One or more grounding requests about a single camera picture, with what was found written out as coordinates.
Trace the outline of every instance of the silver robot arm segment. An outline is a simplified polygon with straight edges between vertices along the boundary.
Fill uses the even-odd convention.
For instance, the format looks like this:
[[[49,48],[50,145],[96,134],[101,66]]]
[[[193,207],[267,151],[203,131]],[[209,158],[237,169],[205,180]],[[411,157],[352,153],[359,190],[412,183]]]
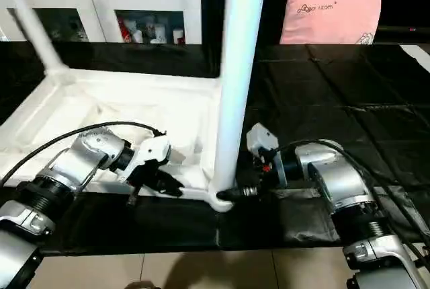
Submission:
[[[158,167],[168,162],[170,150],[165,135],[146,139],[131,149],[129,142],[107,128],[81,133],[32,181],[17,186],[15,200],[0,207],[0,288],[28,285],[43,258],[34,240],[54,230],[76,194],[84,190],[98,169],[110,169],[119,181],[132,185],[134,197],[146,180],[149,187],[159,187],[157,191],[169,186],[171,192],[181,194],[179,182],[154,181]]]
[[[329,205],[336,230],[347,244],[343,253],[348,266],[361,270],[348,281],[348,287],[426,288],[400,239],[390,231],[361,175],[347,159],[322,144],[306,144],[294,152],[303,176],[319,186]]]

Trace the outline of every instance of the white cabinet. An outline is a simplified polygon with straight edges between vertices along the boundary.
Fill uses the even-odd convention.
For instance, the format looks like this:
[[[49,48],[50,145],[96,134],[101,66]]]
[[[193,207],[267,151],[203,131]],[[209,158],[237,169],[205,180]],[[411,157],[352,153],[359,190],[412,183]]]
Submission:
[[[52,40],[124,42],[124,36],[142,34],[145,43],[154,38],[154,23],[165,31],[168,44],[173,31],[181,43],[201,44],[201,0],[28,0]],[[0,0],[0,39],[25,40],[26,35],[15,20],[12,0]],[[134,26],[131,30],[118,23]]]
[[[104,42],[92,0],[27,0],[52,40]],[[12,0],[0,0],[0,27],[11,41],[26,40]]]
[[[202,42],[200,0],[93,0],[93,2],[107,42],[124,42],[124,29],[130,27],[130,23],[143,33],[145,42],[156,38],[154,25],[161,26],[165,31],[168,44],[173,43],[174,30],[183,30],[186,44]]]

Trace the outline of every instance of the white frame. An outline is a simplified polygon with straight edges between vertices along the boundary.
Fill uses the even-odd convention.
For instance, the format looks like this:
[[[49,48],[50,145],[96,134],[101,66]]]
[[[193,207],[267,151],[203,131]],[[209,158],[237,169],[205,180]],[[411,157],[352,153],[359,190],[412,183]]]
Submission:
[[[105,42],[92,0],[27,0],[32,8],[76,9],[90,42]],[[0,26],[10,41],[25,41],[7,8],[16,8],[13,0],[0,0]]]
[[[124,42],[115,10],[182,11],[187,44],[202,43],[200,0],[93,0],[107,42]]]
[[[47,78],[43,80],[41,85],[49,84],[53,87],[52,91],[55,92],[57,89],[76,82],[76,74],[79,73],[90,80],[91,77],[89,76],[92,76],[91,74],[102,75],[103,79],[106,74],[118,76],[118,73],[114,72],[105,72],[103,74],[97,73],[97,71],[67,68],[62,64],[55,49],[49,42],[48,35],[34,10],[29,7],[26,0],[14,1],[17,5],[18,16],[45,66]],[[239,153],[262,5],[263,0],[226,0],[221,76],[220,79],[215,79],[215,95],[213,95],[213,101],[219,106],[216,109],[218,111],[215,109],[211,111],[211,113],[218,116],[214,175],[208,181],[207,189],[203,192],[193,193],[193,189],[189,189],[189,198],[205,200],[213,209],[219,212],[226,212],[233,205],[232,202],[218,199],[217,193],[234,186],[234,173]],[[136,73],[129,73],[129,75],[135,76]],[[173,83],[171,86],[173,89],[180,89],[178,81],[185,84],[189,82],[187,77],[165,76],[162,80],[170,80]],[[32,97],[38,97],[38,95],[30,94],[21,105],[21,108],[25,107],[28,102],[35,105],[35,102],[29,101]],[[15,111],[8,120],[13,120],[14,117],[19,115],[19,112],[20,110]]]

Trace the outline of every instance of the floor tile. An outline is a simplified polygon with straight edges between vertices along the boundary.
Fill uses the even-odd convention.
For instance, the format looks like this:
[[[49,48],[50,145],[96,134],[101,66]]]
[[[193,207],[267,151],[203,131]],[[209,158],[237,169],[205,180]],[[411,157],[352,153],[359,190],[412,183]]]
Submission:
[[[271,251],[146,254],[142,279],[162,289],[276,289]]]
[[[139,281],[143,255],[47,257],[30,289],[124,289]]]
[[[279,289],[345,289],[353,275],[342,248],[274,250]]]

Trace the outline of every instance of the black tablecloth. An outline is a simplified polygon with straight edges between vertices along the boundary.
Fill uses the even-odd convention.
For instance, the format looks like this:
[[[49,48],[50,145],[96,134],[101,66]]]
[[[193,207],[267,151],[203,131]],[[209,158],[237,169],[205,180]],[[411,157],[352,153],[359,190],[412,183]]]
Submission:
[[[215,77],[199,46],[56,45],[71,67],[160,75]],[[42,80],[26,43],[0,44],[4,121]],[[272,46],[256,51],[243,131],[261,122],[281,144],[302,138],[340,142],[373,169],[408,184],[394,189],[430,224],[430,73],[399,46]],[[249,154],[242,142],[237,179],[246,183]],[[0,201],[11,189],[0,191]],[[50,255],[258,249],[340,245],[323,200],[311,185],[292,183],[281,194],[214,212],[189,200],[81,194],[43,250]],[[390,200],[384,203],[416,240]]]

